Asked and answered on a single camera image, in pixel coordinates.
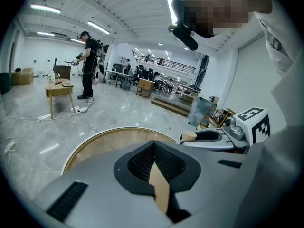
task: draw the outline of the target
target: ceiling light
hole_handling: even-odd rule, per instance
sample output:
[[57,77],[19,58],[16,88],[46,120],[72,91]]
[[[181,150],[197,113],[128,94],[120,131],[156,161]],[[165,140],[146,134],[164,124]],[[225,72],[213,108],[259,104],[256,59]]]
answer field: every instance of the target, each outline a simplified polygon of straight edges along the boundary
[[55,8],[52,8],[52,7],[39,5],[39,4],[31,4],[30,7],[32,9],[36,9],[36,10],[44,10],[44,11],[53,12],[53,13],[61,13],[60,9],[55,9]]
[[168,2],[169,9],[170,9],[172,24],[175,24],[177,21],[177,18],[175,16],[173,8],[172,8],[172,0],[167,0],[167,2]]
[[44,33],[44,32],[37,32],[37,34],[43,35],[43,36],[55,36],[54,34]]
[[79,42],[79,43],[82,43],[82,44],[85,44],[85,42],[81,41],[81,40],[75,40],[75,39],[71,39],[72,41],[75,41],[75,42]]
[[98,29],[98,30],[100,30],[100,31],[102,31],[102,32],[104,32],[104,33],[107,34],[107,35],[110,34],[109,31],[107,31],[107,30],[104,29],[104,28],[101,28],[100,26],[94,24],[94,23],[91,22],[91,21],[89,21],[87,24],[90,25],[90,26],[93,26],[94,28],[96,28],[96,29]]

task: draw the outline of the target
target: black mesh pad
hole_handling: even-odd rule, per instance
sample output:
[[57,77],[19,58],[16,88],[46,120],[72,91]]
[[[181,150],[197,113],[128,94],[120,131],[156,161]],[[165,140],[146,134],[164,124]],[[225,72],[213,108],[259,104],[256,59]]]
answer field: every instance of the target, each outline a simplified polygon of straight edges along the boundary
[[129,192],[154,196],[154,187],[149,184],[154,162],[173,193],[191,189],[200,176],[200,164],[194,158],[159,141],[149,141],[119,158],[114,176]]

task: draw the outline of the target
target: wooden step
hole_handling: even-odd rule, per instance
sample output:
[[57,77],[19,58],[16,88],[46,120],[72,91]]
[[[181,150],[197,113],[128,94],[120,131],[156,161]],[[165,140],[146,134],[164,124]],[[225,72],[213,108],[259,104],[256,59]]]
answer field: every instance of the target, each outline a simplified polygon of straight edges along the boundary
[[171,112],[174,112],[174,113],[177,113],[179,115],[185,116],[185,117],[187,117],[188,113],[189,113],[189,112],[183,111],[179,108],[176,108],[172,105],[166,104],[166,103],[158,101],[158,100],[151,100],[151,103],[154,104],[154,105],[160,106],[162,108],[165,108],[165,109],[167,109]]
[[173,100],[165,100],[165,99],[162,99],[162,98],[159,98],[159,97],[155,97],[154,100],[162,102],[162,103],[165,103],[165,104],[170,105],[170,106],[173,106],[173,107],[175,107],[177,109],[180,109],[182,111],[185,111],[187,113],[190,112],[190,109],[187,109],[187,108],[185,108],[185,107],[183,107],[181,105],[178,105],[178,104],[174,103]]

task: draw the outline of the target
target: railing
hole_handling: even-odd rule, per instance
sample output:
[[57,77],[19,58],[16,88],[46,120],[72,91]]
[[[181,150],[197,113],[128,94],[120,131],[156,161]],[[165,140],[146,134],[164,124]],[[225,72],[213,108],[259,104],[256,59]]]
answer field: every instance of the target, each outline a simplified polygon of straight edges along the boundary
[[177,62],[172,62],[169,60],[165,60],[162,58],[157,58],[157,57],[148,57],[146,58],[146,56],[139,56],[137,55],[135,52],[133,52],[133,55],[136,59],[136,61],[138,62],[149,62],[152,64],[158,64],[161,66],[165,66],[165,67],[171,67],[180,71],[183,71],[185,73],[189,73],[189,74],[194,74],[195,68],[185,65],[185,64],[181,64],[181,63],[177,63]]

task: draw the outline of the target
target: marble floor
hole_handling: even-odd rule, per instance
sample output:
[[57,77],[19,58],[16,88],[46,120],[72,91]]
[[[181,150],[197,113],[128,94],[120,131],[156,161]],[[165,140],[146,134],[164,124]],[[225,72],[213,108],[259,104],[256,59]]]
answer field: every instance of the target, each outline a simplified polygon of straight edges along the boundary
[[[78,100],[82,93],[80,78],[71,78],[75,107],[88,107],[85,100]],[[52,121],[37,121],[49,114],[45,78],[35,78],[30,85],[14,86],[2,95],[7,119],[0,123],[0,142],[7,137],[14,139],[19,150],[11,154],[9,168],[5,146],[0,144],[1,167],[11,185],[21,194],[33,199],[46,185],[60,175],[69,154],[82,141],[95,133],[121,126],[139,126],[154,129],[174,139],[185,130],[194,130],[186,117],[160,108],[135,95],[136,88],[124,91],[109,84],[94,86],[93,104],[85,114],[73,113],[68,96],[53,98]]]

